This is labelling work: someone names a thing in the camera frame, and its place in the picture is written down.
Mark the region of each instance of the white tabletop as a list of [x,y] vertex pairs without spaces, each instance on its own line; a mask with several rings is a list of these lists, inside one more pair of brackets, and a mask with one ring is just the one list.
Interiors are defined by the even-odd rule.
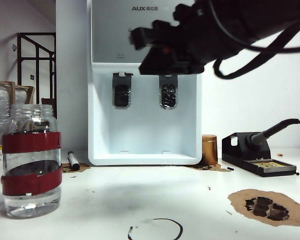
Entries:
[[[296,165],[300,173],[300,149],[273,149],[271,154]],[[116,166],[65,173],[59,208],[22,220],[5,216],[0,184],[0,240],[126,240],[131,226],[146,226],[155,218],[180,223],[180,240],[300,240],[300,226],[274,227],[249,219],[228,200],[237,191],[257,189],[283,193],[300,204],[300,175],[260,177],[220,159],[219,163],[234,171]],[[172,240],[179,231],[174,223],[163,220],[151,224],[143,232],[140,227],[133,240]]]

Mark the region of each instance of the white wall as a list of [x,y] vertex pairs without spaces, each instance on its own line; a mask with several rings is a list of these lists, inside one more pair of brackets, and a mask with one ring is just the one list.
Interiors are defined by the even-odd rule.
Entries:
[[[87,147],[87,14],[86,1],[56,0],[58,123],[64,148]],[[300,46],[300,33],[291,45]],[[236,70],[255,55],[245,51],[222,70]],[[262,131],[286,118],[300,119],[300,53],[277,55],[235,80],[216,78],[212,63],[205,69],[202,131],[216,134],[219,147],[234,132]],[[268,142],[271,148],[300,148],[300,126],[289,126]]]
[[56,0],[57,115],[66,149],[88,146],[87,49],[85,0]]
[[[258,42],[267,46],[275,36]],[[300,32],[287,47],[300,46]],[[224,74],[257,53],[242,51],[221,65]],[[263,131],[288,119],[300,119],[300,53],[278,54],[256,70],[234,80],[214,76],[212,63],[203,74],[202,131],[221,140],[234,132]],[[300,125],[287,127],[268,140],[271,148],[300,148]]]
[[[17,51],[12,50],[12,45],[17,45],[16,33],[55,31],[55,25],[44,18],[28,1],[0,0],[0,81],[17,82]],[[54,40],[52,37],[42,37],[39,43],[53,50]],[[26,41],[22,42],[23,57],[34,57],[34,49],[32,44]],[[36,63],[35,61],[24,61],[22,63],[22,85],[35,86],[36,81],[30,80],[30,74],[36,77]],[[40,82],[49,79],[48,61],[40,62],[39,78]],[[40,84],[40,88],[40,97],[49,98],[49,85]]]

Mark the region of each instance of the jar lid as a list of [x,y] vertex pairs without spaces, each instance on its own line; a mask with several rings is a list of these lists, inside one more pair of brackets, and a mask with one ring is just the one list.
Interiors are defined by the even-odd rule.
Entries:
[[202,141],[217,141],[217,136],[213,134],[203,134]]

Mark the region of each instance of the brown stain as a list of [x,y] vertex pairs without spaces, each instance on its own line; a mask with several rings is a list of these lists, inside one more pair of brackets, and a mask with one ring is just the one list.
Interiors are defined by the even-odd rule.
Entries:
[[231,172],[230,170],[227,170],[225,168],[221,168],[220,164],[210,165],[209,171],[218,171],[218,172]]
[[195,169],[195,170],[209,170],[209,171],[218,171],[218,172],[231,172],[230,170],[227,170],[225,168],[221,168],[220,164],[214,164],[214,165],[186,165],[186,167]]
[[80,169],[75,171],[71,169],[70,163],[62,163],[62,173],[63,174],[70,174],[70,173],[82,173],[83,171],[90,169],[91,167],[85,163],[80,162]]
[[[289,211],[289,218],[283,221],[275,221],[262,216],[255,216],[252,211],[247,211],[246,200],[264,197],[273,200],[273,202],[284,206]],[[278,226],[300,226],[300,204],[280,192],[261,191],[256,189],[244,189],[229,195],[228,199],[234,209],[249,219],[254,219],[264,224],[274,227]]]

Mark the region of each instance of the clear water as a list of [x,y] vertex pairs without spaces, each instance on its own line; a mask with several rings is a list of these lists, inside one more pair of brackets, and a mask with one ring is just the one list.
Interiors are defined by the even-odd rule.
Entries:
[[[6,176],[22,176],[37,173],[44,175],[58,168],[56,161],[35,161],[15,167],[6,173]],[[32,196],[31,193],[21,196],[4,195],[6,213],[10,218],[35,218],[53,212],[59,206],[61,186]]]

